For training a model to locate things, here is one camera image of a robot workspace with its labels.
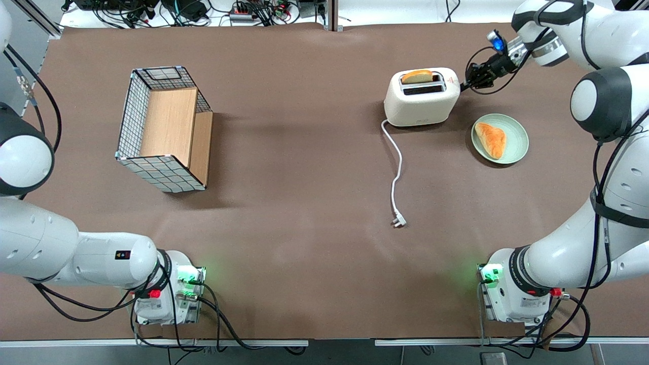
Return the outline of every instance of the green plate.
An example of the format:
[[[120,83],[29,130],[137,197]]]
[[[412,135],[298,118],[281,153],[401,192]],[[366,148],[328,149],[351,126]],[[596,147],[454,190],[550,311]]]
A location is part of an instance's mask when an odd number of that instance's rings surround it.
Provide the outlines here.
[[[482,147],[482,143],[476,134],[476,124],[479,122],[488,123],[496,128],[500,128],[507,136],[507,144],[505,145],[505,153],[502,154],[500,159],[495,159],[489,156],[487,151]],[[503,114],[487,114],[476,120],[471,127],[471,141],[479,154],[491,162],[497,164],[513,164],[514,162],[522,159],[530,146],[530,139],[527,132],[519,122],[514,118]]]

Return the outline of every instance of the white cable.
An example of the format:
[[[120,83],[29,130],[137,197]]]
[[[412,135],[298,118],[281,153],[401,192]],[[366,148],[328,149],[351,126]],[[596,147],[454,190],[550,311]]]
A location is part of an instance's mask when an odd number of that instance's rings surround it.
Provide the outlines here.
[[[398,168],[397,168],[397,176],[395,176],[395,179],[392,180],[392,191],[391,191],[391,195],[390,195],[390,197],[392,199],[392,210],[394,211],[395,216],[396,216],[395,220],[392,221],[392,224],[395,227],[398,228],[398,227],[403,227],[403,226],[406,225],[406,219],[404,218],[404,216],[401,215],[401,213],[399,212],[399,209],[397,209],[397,204],[395,203],[395,185],[397,184],[397,180],[399,180],[399,178],[401,177],[401,165],[403,165],[404,158],[401,155],[401,150],[399,149],[399,147],[397,146],[395,141],[392,139],[392,136],[390,136],[390,134],[387,132],[386,124],[387,124],[387,119],[384,120],[381,123],[381,129],[383,129],[383,133],[386,135],[387,139],[395,147],[395,149],[397,150],[397,154],[399,155],[399,165],[398,165]]]

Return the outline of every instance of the brown table mat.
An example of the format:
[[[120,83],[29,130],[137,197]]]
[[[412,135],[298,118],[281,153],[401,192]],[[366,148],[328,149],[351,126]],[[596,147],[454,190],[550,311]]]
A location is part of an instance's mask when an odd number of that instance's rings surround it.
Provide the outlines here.
[[[66,29],[42,71],[63,139],[52,177],[27,201],[82,231],[146,234],[185,252],[207,266],[243,338],[478,336],[476,264],[553,231],[593,185],[595,143],[569,112],[585,72],[530,62],[500,93],[463,93],[442,124],[391,128],[405,158],[397,184],[404,229],[389,224],[396,154],[380,122],[394,73],[445,66],[463,78],[495,27],[512,36],[504,24]],[[131,69],[172,65],[187,67],[216,113],[205,192],[164,194],[113,159]],[[508,168],[471,147],[470,126],[494,112],[530,136],[526,157]],[[31,110],[26,118],[34,121]],[[73,323],[23,280],[2,275],[0,285],[2,340],[132,337],[125,310]],[[60,290],[102,306],[120,296]],[[634,315],[647,302],[643,279],[593,290],[592,334],[649,335],[647,316]],[[214,323],[182,332],[214,337]],[[491,335],[511,333],[522,327],[490,323]]]

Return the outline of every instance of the bread slice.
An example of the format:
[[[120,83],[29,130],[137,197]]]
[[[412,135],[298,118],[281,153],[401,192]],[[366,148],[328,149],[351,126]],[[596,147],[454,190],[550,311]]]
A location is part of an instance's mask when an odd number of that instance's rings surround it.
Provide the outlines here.
[[[407,84],[422,84],[424,82],[432,82],[433,73],[427,69],[418,69],[415,71],[408,72],[407,74],[401,76],[401,83],[404,85]]]
[[[479,122],[476,124],[476,134],[485,151],[491,158],[500,159],[505,153],[507,135],[505,131],[491,124]]]

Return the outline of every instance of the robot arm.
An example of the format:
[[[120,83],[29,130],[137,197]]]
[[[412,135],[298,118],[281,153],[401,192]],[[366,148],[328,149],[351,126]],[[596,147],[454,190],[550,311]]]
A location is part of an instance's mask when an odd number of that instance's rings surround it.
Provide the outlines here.
[[[511,21],[518,36],[507,43],[490,33],[497,54],[470,65],[462,90],[492,87],[495,79],[522,67],[526,57],[546,67],[570,57],[589,71],[647,63],[648,19],[646,12],[619,12],[579,0],[527,0]]]
[[[0,51],[10,33],[0,0]],[[69,219],[22,200],[45,183],[54,164],[43,133],[0,103],[0,273],[31,283],[134,290],[142,324],[197,321],[204,269],[186,255],[158,250],[139,234],[79,232]]]
[[[645,243],[649,240],[649,162],[644,158],[649,153],[649,136],[642,133],[649,130],[649,121],[644,120],[649,108],[649,86],[644,82],[649,78],[649,14],[617,12],[575,0],[527,0],[516,10],[512,27],[519,35],[515,41],[526,45],[522,51],[530,52],[541,66],[570,57],[581,67],[596,70],[576,85],[570,100],[572,116],[599,144],[613,140],[621,144],[603,195],[594,194],[560,228],[534,244],[497,251],[489,259],[492,265],[481,269],[483,278],[493,268],[498,272],[498,282],[485,296],[492,319],[538,323],[548,310],[551,288],[586,284],[596,224],[592,283],[605,276],[606,246],[612,261],[608,281],[649,273],[649,245]],[[514,63],[511,52],[500,57]],[[472,65],[467,87],[489,87],[475,80],[480,72],[499,77],[483,72],[493,63],[490,58],[485,64]],[[630,135],[632,125],[639,121]]]

